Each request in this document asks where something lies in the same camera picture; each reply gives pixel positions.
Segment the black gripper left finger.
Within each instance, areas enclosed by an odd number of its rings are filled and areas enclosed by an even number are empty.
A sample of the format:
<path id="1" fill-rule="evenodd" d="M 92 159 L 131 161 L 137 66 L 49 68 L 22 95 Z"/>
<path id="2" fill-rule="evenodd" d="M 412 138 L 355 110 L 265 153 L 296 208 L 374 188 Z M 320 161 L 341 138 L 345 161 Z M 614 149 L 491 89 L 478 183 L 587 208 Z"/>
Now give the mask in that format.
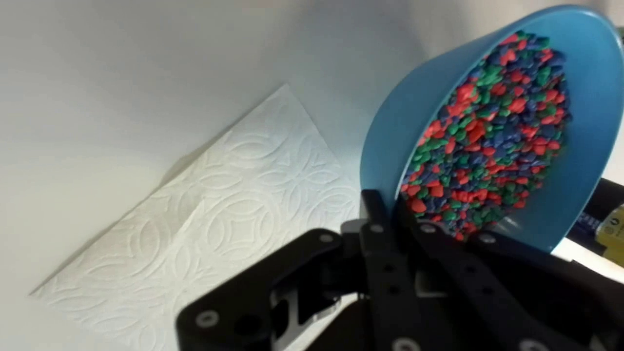
<path id="1" fill-rule="evenodd" d="M 314 227 L 189 302 L 179 351 L 283 351 L 363 286 L 355 233 Z"/>

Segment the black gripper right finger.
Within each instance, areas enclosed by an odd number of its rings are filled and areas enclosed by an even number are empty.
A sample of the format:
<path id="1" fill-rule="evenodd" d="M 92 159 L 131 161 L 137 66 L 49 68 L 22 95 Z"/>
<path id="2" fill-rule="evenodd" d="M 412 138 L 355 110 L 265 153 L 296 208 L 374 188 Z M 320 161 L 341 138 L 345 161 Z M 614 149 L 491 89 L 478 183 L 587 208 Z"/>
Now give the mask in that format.
<path id="1" fill-rule="evenodd" d="M 460 243 L 363 190 L 369 218 L 452 302 L 449 321 L 474 351 L 624 351 L 624 284 L 493 231 Z"/>

